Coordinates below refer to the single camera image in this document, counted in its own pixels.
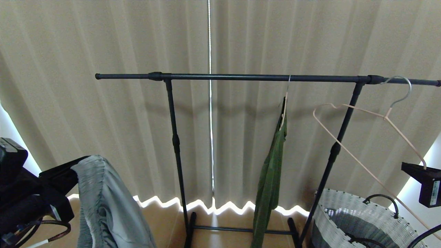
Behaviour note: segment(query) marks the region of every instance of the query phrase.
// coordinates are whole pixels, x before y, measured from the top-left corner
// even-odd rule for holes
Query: garment rack
[[[176,129],[176,115],[175,107],[173,103],[172,92],[172,80],[237,80],[237,81],[282,81],[282,82],[343,82],[343,83],[355,83],[354,91],[352,93],[349,105],[355,106],[361,90],[366,84],[380,84],[385,82],[388,78],[378,75],[368,76],[329,76],[329,75],[248,75],[248,74],[173,74],[162,72],[151,72],[148,74],[95,74],[96,79],[150,79],[154,81],[164,81],[167,88],[168,106],[170,109],[170,118],[172,121],[172,143],[176,156],[176,165],[178,169],[179,187],[181,191],[181,204],[183,207],[185,230],[187,237],[185,239],[184,248],[191,247],[191,241],[193,238],[194,229],[208,229],[208,230],[221,230],[221,231],[234,231],[234,232],[253,232],[252,229],[246,228],[231,228],[231,227],[215,227],[207,225],[196,225],[196,213],[191,213],[190,220],[188,220],[187,203],[185,201],[183,172],[179,148],[179,137]],[[409,79],[413,85],[429,85],[441,87],[441,80],[424,80],[424,79]],[[388,83],[407,84],[404,79],[393,78]],[[340,127],[337,139],[341,142],[346,129],[351,119],[354,109],[348,108],[343,119],[343,123]],[[289,231],[280,230],[266,230],[265,233],[291,235],[296,248],[302,248],[302,243],[305,239],[306,233],[311,225],[312,217],[317,209],[318,202],[321,194],[325,188],[329,174],[331,173],[332,166],[340,153],[341,147],[335,142],[332,147],[328,158],[325,171],[321,178],[320,184],[317,189],[317,193],[314,198],[314,203],[311,207],[310,214],[305,222],[305,226],[299,235],[294,220],[288,219]]]

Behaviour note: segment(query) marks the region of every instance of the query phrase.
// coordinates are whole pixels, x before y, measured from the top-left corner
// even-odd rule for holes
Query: white label
[[[437,199],[438,199],[438,191],[440,190],[440,181],[435,181],[434,182],[434,187],[432,189],[432,198],[430,199],[430,205],[435,205],[437,204]]]

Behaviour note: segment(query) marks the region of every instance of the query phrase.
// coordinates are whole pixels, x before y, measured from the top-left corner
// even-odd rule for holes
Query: basket
[[[376,196],[390,199],[395,213],[370,203]],[[407,248],[417,236],[415,229],[398,216],[398,206],[389,196],[364,199],[326,189],[314,214],[311,243],[314,248]],[[415,247],[427,245],[419,242]]]

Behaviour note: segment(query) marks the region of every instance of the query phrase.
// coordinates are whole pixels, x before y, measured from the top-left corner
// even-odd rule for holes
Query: wicker basket
[[[418,236],[415,229],[370,198],[326,189],[314,214],[311,243],[315,248],[407,248]],[[419,242],[418,248],[426,248]]]

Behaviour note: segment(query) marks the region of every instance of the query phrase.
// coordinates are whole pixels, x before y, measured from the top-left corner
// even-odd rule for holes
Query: brown floor
[[[41,246],[42,248],[75,248],[78,238],[79,227],[79,201],[71,200],[72,209],[75,218],[71,221],[72,231],[65,237]],[[197,213],[196,223],[198,225],[213,225],[252,228],[253,211],[247,210],[243,215],[236,214],[233,210],[228,209],[220,215],[207,215],[202,207],[196,207],[189,211]],[[146,218],[156,241],[158,248],[181,248],[185,242],[185,226],[182,212],[179,211],[179,205],[174,204],[167,208],[161,208],[156,202],[151,203],[143,209]],[[294,213],[294,221],[297,229],[302,228],[301,225],[306,218],[299,213]],[[288,216],[283,216],[279,212],[273,211],[269,221],[268,229],[289,230],[287,224]],[[22,247],[27,247],[41,240],[52,237],[64,230],[64,227],[42,225],[37,233]],[[228,231],[212,231],[196,229],[193,235],[193,248],[238,248],[249,247],[252,240],[251,233],[228,232]],[[266,234],[263,247],[272,248],[294,248],[292,238],[289,235]]]

